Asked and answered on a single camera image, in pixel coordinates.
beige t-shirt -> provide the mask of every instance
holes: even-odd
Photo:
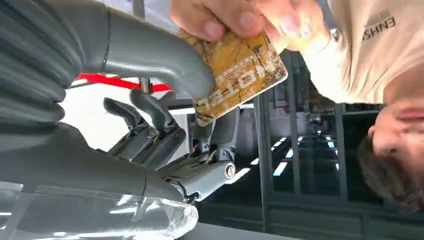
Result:
[[[424,0],[328,4],[338,34],[322,50],[302,52],[312,82],[336,103],[383,103],[392,79],[424,63]]]

man's hair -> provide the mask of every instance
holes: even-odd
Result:
[[[401,204],[407,211],[424,209],[424,182],[391,154],[376,155],[373,139],[365,138],[358,148],[359,164],[368,186],[383,198]]]

ceiling light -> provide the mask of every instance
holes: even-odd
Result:
[[[259,157],[253,160],[250,165],[258,165],[259,164]]]
[[[287,167],[287,162],[281,162],[275,172],[272,174],[274,177],[278,177],[281,175],[281,173],[284,171],[284,169]]]
[[[132,77],[122,78],[122,80],[125,80],[125,81],[128,81],[128,82],[137,82],[138,83],[140,81],[140,78],[136,77],[136,76],[132,76]]]
[[[276,142],[276,143],[274,144],[274,147],[278,147],[278,146],[280,146],[280,145],[281,145],[281,143],[282,143],[282,142],[280,142],[280,141]]]
[[[67,236],[65,238],[62,238],[61,240],[78,240],[80,239],[80,236],[74,235],[74,236]]]
[[[233,178],[228,179],[225,184],[233,184],[237,182],[239,179],[241,179],[245,174],[247,174],[251,169],[250,168],[243,168],[239,172],[237,172]]]
[[[287,155],[285,156],[286,159],[291,159],[293,157],[293,149],[290,148],[288,150]]]
[[[88,83],[87,79],[85,78],[77,79],[72,82],[71,86],[76,86],[76,85],[85,84],[85,83]]]
[[[253,104],[242,104],[239,106],[240,109],[252,109],[254,106]],[[187,115],[187,114],[195,114],[196,110],[193,107],[189,108],[181,108],[181,109],[172,109],[169,110],[169,113],[171,115]]]
[[[152,211],[152,210],[155,210],[155,209],[160,209],[161,208],[161,206],[159,206],[159,205],[157,205],[157,204],[150,204],[147,208],[146,208],[146,213],[147,212],[150,212],[150,211]]]

human hand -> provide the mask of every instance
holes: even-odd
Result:
[[[211,42],[227,27],[243,38],[266,31],[278,52],[330,39],[315,0],[172,0],[171,16],[182,29]]]

